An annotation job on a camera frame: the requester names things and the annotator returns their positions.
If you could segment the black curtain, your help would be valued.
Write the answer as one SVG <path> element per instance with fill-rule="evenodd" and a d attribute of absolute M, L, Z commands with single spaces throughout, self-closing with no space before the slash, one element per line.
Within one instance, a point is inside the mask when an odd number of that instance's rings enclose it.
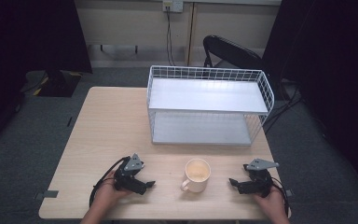
<path fill-rule="evenodd" d="M 281 0 L 263 61 L 298 84 L 358 174 L 358 0 Z"/>
<path fill-rule="evenodd" d="M 0 0 L 0 130 L 31 71 L 92 71 L 75 0 Z"/>

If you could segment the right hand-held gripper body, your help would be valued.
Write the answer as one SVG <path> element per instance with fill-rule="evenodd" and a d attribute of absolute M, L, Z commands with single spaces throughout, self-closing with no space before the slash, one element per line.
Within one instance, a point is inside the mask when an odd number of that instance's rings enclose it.
<path fill-rule="evenodd" d="M 272 177 L 269 168 L 279 167 L 280 164 L 275 161 L 266 161 L 262 159 L 254 159 L 249 164 L 244 164 L 244 169 L 248 172 L 250 181 L 255 187 L 255 193 L 259 193 L 261 197 L 265 198 L 270 193 L 272 187 Z"/>

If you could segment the white wire shelf rack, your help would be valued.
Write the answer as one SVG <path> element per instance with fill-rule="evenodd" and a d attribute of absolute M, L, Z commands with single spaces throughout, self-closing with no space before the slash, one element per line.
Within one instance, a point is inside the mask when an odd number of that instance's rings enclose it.
<path fill-rule="evenodd" d="M 155 144 L 250 146 L 275 101 L 261 70 L 162 65 L 146 96 Z"/>

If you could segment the wooden wall strip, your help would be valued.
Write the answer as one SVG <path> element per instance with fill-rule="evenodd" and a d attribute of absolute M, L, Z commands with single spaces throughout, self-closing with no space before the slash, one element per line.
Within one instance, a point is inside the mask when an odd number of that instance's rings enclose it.
<path fill-rule="evenodd" d="M 186 65 L 190 66 L 193 58 L 195 27 L 197 20 L 197 4 L 194 2 L 188 2 L 186 3 L 186 9 L 188 10 L 186 34 Z"/>

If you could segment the white wall socket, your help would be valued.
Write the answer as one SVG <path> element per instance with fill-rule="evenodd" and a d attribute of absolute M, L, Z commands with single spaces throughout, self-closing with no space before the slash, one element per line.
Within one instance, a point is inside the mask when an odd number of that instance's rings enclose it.
<path fill-rule="evenodd" d="M 164 12 L 182 13 L 184 2 L 182 0 L 164 0 L 162 2 L 162 10 Z"/>

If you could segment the person's right hand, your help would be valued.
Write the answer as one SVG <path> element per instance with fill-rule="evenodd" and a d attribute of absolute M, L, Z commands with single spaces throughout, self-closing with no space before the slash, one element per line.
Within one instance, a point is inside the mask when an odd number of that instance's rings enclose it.
<path fill-rule="evenodd" d="M 253 197 L 269 219 L 275 216 L 286 215 L 283 196 L 277 188 L 272 187 L 269 195 L 265 198 L 257 194 L 254 194 Z"/>

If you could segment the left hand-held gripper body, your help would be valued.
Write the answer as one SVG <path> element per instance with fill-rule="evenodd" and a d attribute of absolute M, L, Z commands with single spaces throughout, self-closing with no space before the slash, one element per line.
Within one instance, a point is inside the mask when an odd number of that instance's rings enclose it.
<path fill-rule="evenodd" d="M 132 156 L 122 158 L 114 174 L 116 189 L 125 189 L 128 185 L 138 185 L 135 176 L 143 169 L 144 163 L 134 153 Z"/>

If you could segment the white cup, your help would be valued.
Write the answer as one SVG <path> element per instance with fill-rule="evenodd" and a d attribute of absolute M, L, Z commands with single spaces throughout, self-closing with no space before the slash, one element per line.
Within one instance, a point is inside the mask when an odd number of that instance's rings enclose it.
<path fill-rule="evenodd" d="M 203 192 L 211 176 L 211 167 L 203 159 L 192 159 L 185 167 L 185 178 L 181 184 L 182 191 Z"/>

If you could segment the black chair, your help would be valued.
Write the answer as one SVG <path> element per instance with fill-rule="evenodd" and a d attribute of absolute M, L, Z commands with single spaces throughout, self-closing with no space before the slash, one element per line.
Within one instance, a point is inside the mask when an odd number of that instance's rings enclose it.
<path fill-rule="evenodd" d="M 262 59 L 253 51 L 218 35 L 203 38 L 206 54 L 205 67 L 213 67 L 211 55 L 214 55 L 241 69 L 263 69 Z"/>

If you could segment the person's left hand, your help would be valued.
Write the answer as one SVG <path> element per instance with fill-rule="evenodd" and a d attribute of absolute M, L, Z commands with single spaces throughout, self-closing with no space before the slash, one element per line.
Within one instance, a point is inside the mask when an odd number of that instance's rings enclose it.
<path fill-rule="evenodd" d="M 117 202 L 130 195 L 131 192 L 127 189 L 116 189 L 114 179 L 115 170 L 111 171 L 107 177 L 103 179 L 102 184 L 98 187 L 92 206 L 97 208 L 112 208 Z"/>

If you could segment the dark stand base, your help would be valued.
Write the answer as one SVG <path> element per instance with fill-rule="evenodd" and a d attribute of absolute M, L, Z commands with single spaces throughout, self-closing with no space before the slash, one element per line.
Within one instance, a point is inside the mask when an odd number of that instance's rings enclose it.
<path fill-rule="evenodd" d="M 29 91 L 33 96 L 70 98 L 81 78 L 82 75 L 77 72 L 48 70 Z"/>

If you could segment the metal wall bracket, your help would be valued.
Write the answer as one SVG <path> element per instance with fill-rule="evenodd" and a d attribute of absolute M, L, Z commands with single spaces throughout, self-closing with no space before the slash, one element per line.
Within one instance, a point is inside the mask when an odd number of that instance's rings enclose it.
<path fill-rule="evenodd" d="M 138 46 L 126 46 L 126 45 L 100 45 L 100 51 L 103 52 L 133 52 L 138 53 Z"/>

